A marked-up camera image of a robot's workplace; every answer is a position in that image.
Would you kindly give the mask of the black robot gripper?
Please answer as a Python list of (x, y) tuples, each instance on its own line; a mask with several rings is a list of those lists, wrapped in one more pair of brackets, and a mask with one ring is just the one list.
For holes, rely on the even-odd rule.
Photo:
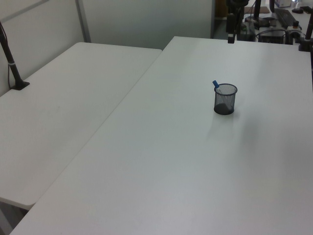
[(228, 1), (228, 15), (226, 19), (226, 32), (228, 33), (227, 42), (233, 44), (235, 41), (235, 34), (241, 33), (241, 24), (243, 22), (243, 13), (249, 0), (229, 0)]

